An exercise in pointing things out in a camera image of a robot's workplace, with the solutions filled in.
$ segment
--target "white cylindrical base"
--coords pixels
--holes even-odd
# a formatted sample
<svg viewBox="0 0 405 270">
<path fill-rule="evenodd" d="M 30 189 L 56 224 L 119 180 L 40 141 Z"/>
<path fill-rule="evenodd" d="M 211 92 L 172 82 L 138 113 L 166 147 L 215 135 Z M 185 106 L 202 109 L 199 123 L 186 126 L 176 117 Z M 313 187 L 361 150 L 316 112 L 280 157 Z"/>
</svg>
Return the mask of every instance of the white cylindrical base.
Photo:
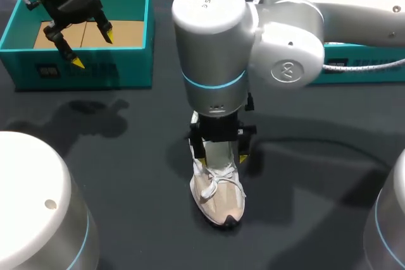
<svg viewBox="0 0 405 270">
<path fill-rule="evenodd" d="M 0 269 L 95 270 L 94 220 L 58 153 L 0 132 Z"/>
<path fill-rule="evenodd" d="M 371 270 L 405 269 L 405 152 L 382 188 L 364 229 Z"/>
</svg>

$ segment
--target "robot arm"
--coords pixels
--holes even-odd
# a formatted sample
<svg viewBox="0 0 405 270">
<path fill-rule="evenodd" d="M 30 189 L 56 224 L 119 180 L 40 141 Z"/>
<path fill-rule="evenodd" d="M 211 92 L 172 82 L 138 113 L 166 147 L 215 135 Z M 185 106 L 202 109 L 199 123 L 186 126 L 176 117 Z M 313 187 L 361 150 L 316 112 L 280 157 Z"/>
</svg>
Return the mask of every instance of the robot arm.
<svg viewBox="0 0 405 270">
<path fill-rule="evenodd" d="M 55 43 L 62 57 L 84 68 L 82 62 L 72 51 L 61 31 L 70 24 L 82 23 L 94 18 L 106 42 L 113 43 L 112 25 L 102 11 L 100 0 L 24 0 L 29 10 L 42 4 L 53 22 L 44 29 L 46 37 Z"/>
<path fill-rule="evenodd" d="M 405 46 L 405 0 L 174 0 L 173 21 L 192 124 L 194 155 L 203 140 L 238 141 L 249 150 L 256 129 L 237 118 L 249 94 L 247 69 L 268 83 L 300 88 L 318 77 L 325 42 Z"/>
</svg>

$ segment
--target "cardboard box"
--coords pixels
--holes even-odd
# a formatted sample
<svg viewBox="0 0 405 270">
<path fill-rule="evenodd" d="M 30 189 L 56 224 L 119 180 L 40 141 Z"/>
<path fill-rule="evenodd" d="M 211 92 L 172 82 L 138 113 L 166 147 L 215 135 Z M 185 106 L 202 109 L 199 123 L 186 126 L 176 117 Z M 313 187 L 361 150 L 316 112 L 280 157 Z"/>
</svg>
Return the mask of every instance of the cardboard box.
<svg viewBox="0 0 405 270">
<path fill-rule="evenodd" d="M 366 47 L 356 44 L 325 44 L 325 64 L 366 66 L 371 64 L 391 63 L 404 58 L 405 47 Z M 405 66 L 364 72 L 334 72 L 323 70 L 322 74 L 313 84 L 380 82 L 405 82 Z"/>
<path fill-rule="evenodd" d="M 29 11 L 18 0 L 0 40 L 0 60 L 17 90 L 99 90 L 150 87 L 154 12 L 151 0 L 101 0 L 113 24 L 108 44 L 93 21 L 63 30 L 83 62 L 64 61 L 43 28 L 51 21 L 42 6 Z"/>
</svg>

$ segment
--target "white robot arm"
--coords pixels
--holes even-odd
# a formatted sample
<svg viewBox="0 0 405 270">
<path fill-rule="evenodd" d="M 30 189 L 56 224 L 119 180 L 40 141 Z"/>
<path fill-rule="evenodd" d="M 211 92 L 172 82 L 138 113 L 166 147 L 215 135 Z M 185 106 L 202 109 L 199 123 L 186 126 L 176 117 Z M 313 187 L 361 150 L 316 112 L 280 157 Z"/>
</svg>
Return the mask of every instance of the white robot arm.
<svg viewBox="0 0 405 270">
<path fill-rule="evenodd" d="M 189 104 L 199 115 L 190 141 L 205 159 L 202 140 L 239 142 L 249 149 L 255 127 L 238 110 L 253 109 L 247 70 L 286 89 L 311 83 L 325 66 L 324 43 L 405 46 L 405 0 L 174 0 L 173 21 Z"/>
</svg>

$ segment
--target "shoe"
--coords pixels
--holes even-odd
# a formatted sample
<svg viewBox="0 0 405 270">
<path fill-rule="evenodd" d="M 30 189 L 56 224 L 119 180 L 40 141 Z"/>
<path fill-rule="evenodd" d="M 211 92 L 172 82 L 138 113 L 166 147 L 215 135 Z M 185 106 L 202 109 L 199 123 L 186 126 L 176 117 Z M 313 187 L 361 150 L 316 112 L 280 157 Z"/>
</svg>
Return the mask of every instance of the shoe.
<svg viewBox="0 0 405 270">
<path fill-rule="evenodd" d="M 194 112 L 191 123 L 198 121 Z M 198 208 L 217 226 L 235 226 L 245 209 L 245 193 L 239 182 L 230 142 L 204 142 L 206 165 L 194 157 L 190 189 Z"/>
</svg>

